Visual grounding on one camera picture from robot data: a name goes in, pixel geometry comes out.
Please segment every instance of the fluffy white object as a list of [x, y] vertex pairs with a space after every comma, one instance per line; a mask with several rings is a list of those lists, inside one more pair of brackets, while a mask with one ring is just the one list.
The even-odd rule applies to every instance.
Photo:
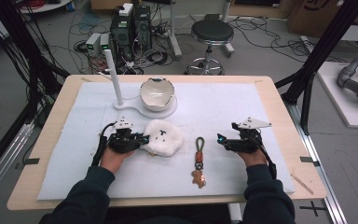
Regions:
[[170, 157], [183, 144], [184, 137], [179, 128], [163, 119], [151, 120], [144, 131], [149, 136], [149, 143], [142, 145], [151, 154]]

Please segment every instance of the gray floor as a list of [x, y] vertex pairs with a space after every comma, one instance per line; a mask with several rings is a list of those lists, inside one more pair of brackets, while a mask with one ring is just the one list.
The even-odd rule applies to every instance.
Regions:
[[[108, 14], [95, 14], [88, 10], [77, 10], [69, 13], [61, 9], [40, 13], [37, 15], [38, 21], [46, 40], [52, 47], [53, 54], [58, 62], [71, 74], [80, 74], [78, 67], [81, 61], [75, 56], [74, 60], [68, 53], [73, 49], [73, 45], [78, 40], [87, 39], [86, 35], [70, 34], [78, 32], [81, 22], [96, 24], [108, 21]], [[178, 27], [192, 21], [190, 17], [178, 18]], [[108, 27], [110, 22], [103, 22], [101, 26]], [[102, 32], [103, 27], [95, 27], [95, 32]], [[179, 33], [188, 34], [191, 23], [184, 26]], [[287, 33], [285, 21], [268, 21], [268, 29], [281, 36], [279, 43], [287, 44], [288, 40], [299, 40], [298, 35]], [[246, 36], [254, 44], [269, 46], [272, 37], [265, 32], [246, 31]], [[173, 62], [170, 66], [153, 66], [145, 69], [146, 74], [168, 74], [181, 75], [186, 66], [194, 59], [204, 54], [206, 47], [196, 42], [192, 37], [179, 35], [179, 44], [184, 53], [180, 61]], [[221, 49], [213, 50], [213, 57], [220, 61], [226, 69], [227, 75], [247, 75], [247, 76], [269, 76], [274, 81], [278, 81], [297, 71], [302, 65], [289, 57], [281, 55], [272, 49], [259, 48], [252, 46], [241, 34], [236, 32], [232, 41], [232, 46], [236, 52], [227, 58]], [[298, 57], [290, 49], [279, 49], [286, 54], [295, 57], [300, 61], [305, 61], [306, 57]], [[332, 53], [335, 57], [349, 62], [358, 55], [358, 48], [341, 42]], [[82, 58], [86, 66], [87, 59]], [[25, 84], [15, 72], [6, 54], [0, 49], [0, 139], [7, 131], [14, 119], [20, 114], [25, 106]], [[318, 78], [315, 78], [314, 88], [310, 109], [310, 136], [317, 148], [321, 162], [328, 175], [330, 183], [337, 195], [348, 223], [358, 223], [358, 129], [347, 128], [339, 116], [337, 110], [329, 99], [324, 87]], [[33, 139], [27, 143], [16, 159], [15, 163], [21, 161], [25, 149], [32, 144]], [[21, 170], [12, 169], [5, 175], [0, 183], [0, 223], [37, 223], [45, 214], [43, 211], [12, 212], [6, 208], [7, 200], [14, 185], [21, 174]], [[317, 207], [325, 207], [322, 201], [314, 202]], [[296, 222], [297, 223], [331, 223], [328, 214], [324, 210], [318, 210], [317, 214], [313, 210], [300, 209], [300, 206], [311, 207], [310, 201], [296, 201]]]

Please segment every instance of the black stool seat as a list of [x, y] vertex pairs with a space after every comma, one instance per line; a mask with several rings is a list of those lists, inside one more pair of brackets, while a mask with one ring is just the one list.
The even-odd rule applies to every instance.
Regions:
[[191, 34], [201, 43], [208, 45], [225, 45], [234, 36], [234, 30], [220, 20], [196, 21], [191, 27]]

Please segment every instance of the keychain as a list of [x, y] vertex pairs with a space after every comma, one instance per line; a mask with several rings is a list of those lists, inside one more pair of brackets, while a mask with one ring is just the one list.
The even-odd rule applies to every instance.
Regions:
[[202, 137], [198, 137], [196, 140], [196, 146], [197, 146], [197, 152], [196, 152], [196, 170], [191, 173], [193, 178], [193, 184], [198, 184], [199, 189], [204, 187], [206, 185], [205, 182], [205, 176], [202, 174], [203, 169], [203, 155], [202, 155], [202, 149], [205, 144], [205, 140]]

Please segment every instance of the stool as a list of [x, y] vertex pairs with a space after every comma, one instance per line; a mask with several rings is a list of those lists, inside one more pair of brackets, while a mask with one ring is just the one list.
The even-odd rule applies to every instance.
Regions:
[[191, 35], [201, 43], [207, 44], [205, 58], [194, 60], [185, 70], [185, 75], [224, 75], [223, 65], [211, 58], [212, 46], [228, 44], [234, 30], [220, 20], [196, 21], [191, 26]]

